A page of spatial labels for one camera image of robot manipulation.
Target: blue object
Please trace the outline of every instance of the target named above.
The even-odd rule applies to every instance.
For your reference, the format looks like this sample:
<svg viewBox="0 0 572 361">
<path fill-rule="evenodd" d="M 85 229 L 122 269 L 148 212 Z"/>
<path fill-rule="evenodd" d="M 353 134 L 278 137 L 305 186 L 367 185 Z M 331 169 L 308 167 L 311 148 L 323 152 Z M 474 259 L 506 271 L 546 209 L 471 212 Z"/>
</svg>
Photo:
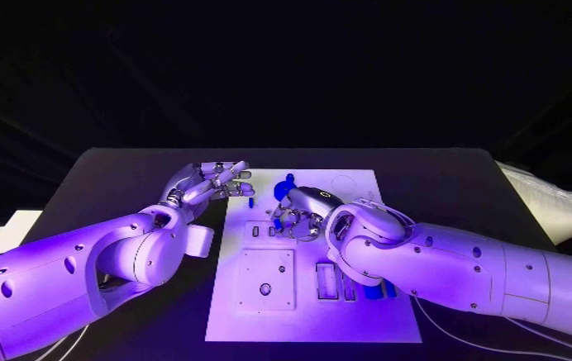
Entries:
<svg viewBox="0 0 572 361">
<path fill-rule="evenodd" d="M 385 281 L 385 292 L 387 293 L 387 297 L 396 297 L 396 286 L 387 281 Z"/>
<path fill-rule="evenodd" d="M 288 194 L 288 192 L 295 188 L 294 185 L 294 174 L 290 173 L 285 176 L 285 181 L 278 182 L 277 186 L 274 187 L 274 197 L 275 199 L 281 202 L 284 196 Z"/>
<path fill-rule="evenodd" d="M 376 285 L 375 287 L 363 287 L 363 291 L 366 292 L 366 299 L 372 301 L 383 299 L 382 284 Z"/>
</svg>

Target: white robotic arm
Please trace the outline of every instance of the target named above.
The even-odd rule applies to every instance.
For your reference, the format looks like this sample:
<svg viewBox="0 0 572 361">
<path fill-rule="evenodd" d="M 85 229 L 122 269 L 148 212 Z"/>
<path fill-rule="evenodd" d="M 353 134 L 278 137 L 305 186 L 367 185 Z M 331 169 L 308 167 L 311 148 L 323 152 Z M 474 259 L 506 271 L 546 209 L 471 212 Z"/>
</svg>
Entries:
<svg viewBox="0 0 572 361">
<path fill-rule="evenodd" d="M 386 278 L 402 291 L 442 306 L 513 317 L 572 334 L 569 256 L 415 223 L 366 199 L 338 201 L 331 208 L 334 196 L 307 189 L 291 190 L 275 215 L 290 210 L 287 215 L 313 216 L 320 210 L 320 216 L 307 220 L 307 230 L 326 229 L 327 257 L 362 285 L 375 286 Z"/>
</svg>

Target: rectangular cutout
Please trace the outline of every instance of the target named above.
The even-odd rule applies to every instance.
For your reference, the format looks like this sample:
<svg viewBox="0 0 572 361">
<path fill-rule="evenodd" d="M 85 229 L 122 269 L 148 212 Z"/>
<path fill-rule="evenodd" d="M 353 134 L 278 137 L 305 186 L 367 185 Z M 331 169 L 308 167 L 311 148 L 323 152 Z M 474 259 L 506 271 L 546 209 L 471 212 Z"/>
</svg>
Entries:
<svg viewBox="0 0 572 361">
<path fill-rule="evenodd" d="M 347 302 L 354 302 L 354 280 L 341 273 L 341 285 L 343 285 L 343 299 Z"/>
<path fill-rule="evenodd" d="M 315 264 L 315 277 L 318 286 L 318 299 L 336 301 L 337 293 L 337 277 L 334 264 Z"/>
</svg>

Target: black table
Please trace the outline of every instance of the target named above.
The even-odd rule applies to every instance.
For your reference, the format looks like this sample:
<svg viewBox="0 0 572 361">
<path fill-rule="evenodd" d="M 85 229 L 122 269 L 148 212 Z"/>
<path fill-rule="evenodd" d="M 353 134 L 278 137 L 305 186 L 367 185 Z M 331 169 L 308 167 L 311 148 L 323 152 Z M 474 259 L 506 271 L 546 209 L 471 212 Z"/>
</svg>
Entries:
<svg viewBox="0 0 572 361">
<path fill-rule="evenodd" d="M 154 204 L 168 177 L 186 163 L 241 159 L 262 169 L 373 169 L 383 201 L 416 221 L 555 250 L 491 156 L 484 150 L 471 149 L 92 149 L 81 156 L 24 242 Z M 416 306 L 422 344 L 205 342 L 225 208 L 226 201 L 213 202 L 196 222 L 216 231 L 209 258 L 186 257 L 166 285 L 89 326 L 69 359 L 520 359 L 521 356 L 487 352 L 447 337 Z M 501 349 L 566 355 L 560 346 L 504 319 L 424 304 L 439 325 L 461 338 Z M 22 359 L 34 359 L 39 354 Z"/>
</svg>

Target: cable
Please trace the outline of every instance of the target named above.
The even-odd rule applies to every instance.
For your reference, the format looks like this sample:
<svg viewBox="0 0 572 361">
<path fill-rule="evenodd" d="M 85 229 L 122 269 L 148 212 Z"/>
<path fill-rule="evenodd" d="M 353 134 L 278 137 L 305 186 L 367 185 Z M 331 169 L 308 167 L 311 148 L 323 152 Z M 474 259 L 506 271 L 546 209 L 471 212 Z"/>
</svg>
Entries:
<svg viewBox="0 0 572 361">
<path fill-rule="evenodd" d="M 83 334 L 86 333 L 86 327 L 83 328 L 83 330 L 81 331 L 81 334 L 79 334 L 79 337 L 78 337 L 78 339 L 75 340 L 75 342 L 73 342 L 73 344 L 72 344 L 72 347 L 69 348 L 69 350 L 65 352 L 65 354 L 62 355 L 62 358 L 59 359 L 59 361 L 63 361 L 63 358 L 68 356 L 68 354 L 72 352 L 72 350 L 73 350 L 73 347 L 76 346 L 76 344 L 79 343 L 79 339 L 81 339 L 81 337 L 83 336 Z"/>
<path fill-rule="evenodd" d="M 421 306 L 419 300 L 415 297 L 415 302 L 416 305 L 419 306 L 421 311 L 425 314 L 426 319 L 431 321 L 432 325 L 438 328 L 438 330 L 441 330 L 441 332 L 444 332 L 444 334 L 447 334 L 449 337 L 452 337 L 455 340 L 458 340 L 460 342 L 468 344 L 472 347 L 477 347 L 478 349 L 483 350 L 488 350 L 488 351 L 496 351 L 498 353 L 506 353 L 506 354 L 523 354 L 523 355 L 539 355 L 542 357 L 550 357 L 553 359 L 560 359 L 562 361 L 572 361 L 572 359 L 562 357 L 560 355 L 555 355 L 555 354 L 546 354 L 546 353 L 536 353 L 534 351 L 519 351 L 519 350 L 503 350 L 503 349 L 494 349 L 493 347 L 485 347 L 481 346 L 480 344 L 474 344 L 471 342 L 467 342 L 467 340 L 458 338 L 454 334 L 449 334 L 442 328 L 441 326 L 438 326 L 438 323 L 431 319 L 429 315 L 426 314 L 426 311 L 424 309 L 424 307 Z"/>
<path fill-rule="evenodd" d="M 56 349 L 56 347 L 60 345 L 60 343 L 65 341 L 66 337 L 63 339 L 60 339 L 53 346 L 47 349 L 47 351 L 36 358 L 34 361 L 42 361 L 46 357 L 47 354 Z"/>
<path fill-rule="evenodd" d="M 572 344 L 569 342 L 565 342 L 563 340 L 556 339 L 553 336 L 543 334 L 539 330 L 536 330 L 534 328 L 530 328 L 529 326 L 526 326 L 524 324 L 521 324 L 519 321 L 514 321 L 511 318 L 504 317 L 513 324 L 516 324 L 520 328 L 524 328 L 526 330 L 529 330 L 533 334 L 537 334 L 539 336 L 542 336 L 543 338 L 552 340 L 553 342 L 562 344 L 562 346 L 566 346 L 572 349 Z"/>
</svg>

